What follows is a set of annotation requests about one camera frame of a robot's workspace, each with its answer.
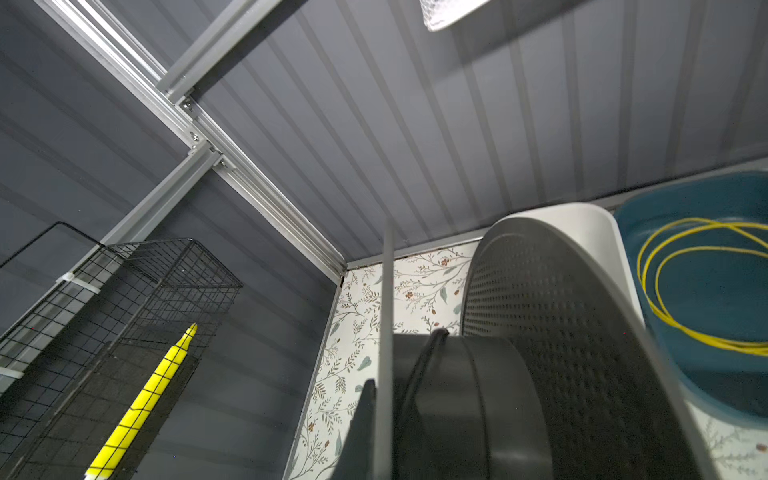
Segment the grey foam spool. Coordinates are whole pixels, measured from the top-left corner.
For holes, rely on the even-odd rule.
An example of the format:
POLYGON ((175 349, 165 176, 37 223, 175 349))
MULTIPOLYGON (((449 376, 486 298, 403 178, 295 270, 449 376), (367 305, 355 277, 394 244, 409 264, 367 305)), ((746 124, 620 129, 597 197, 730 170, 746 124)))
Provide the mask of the grey foam spool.
POLYGON ((457 334, 385 335, 373 479, 713 479, 677 380, 615 282, 542 221, 472 258, 457 334))

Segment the white plastic bin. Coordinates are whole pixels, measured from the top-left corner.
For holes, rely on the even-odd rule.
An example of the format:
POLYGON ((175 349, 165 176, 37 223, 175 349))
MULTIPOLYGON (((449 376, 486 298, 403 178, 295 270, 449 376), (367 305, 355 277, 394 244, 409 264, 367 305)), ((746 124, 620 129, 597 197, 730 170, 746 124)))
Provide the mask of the white plastic bin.
POLYGON ((617 284, 632 305, 640 326, 645 327, 619 227, 608 210, 591 203, 573 202, 510 214, 498 220, 494 226, 516 217, 546 223, 589 253, 617 284))

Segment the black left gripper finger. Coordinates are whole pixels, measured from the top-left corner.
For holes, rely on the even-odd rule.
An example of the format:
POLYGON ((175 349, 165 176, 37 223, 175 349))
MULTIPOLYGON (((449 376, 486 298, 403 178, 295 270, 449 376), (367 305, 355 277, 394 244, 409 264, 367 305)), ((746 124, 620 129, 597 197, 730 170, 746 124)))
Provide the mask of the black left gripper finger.
POLYGON ((375 407, 375 381, 369 379, 363 385, 341 454, 331 475, 332 480, 372 478, 375 407))

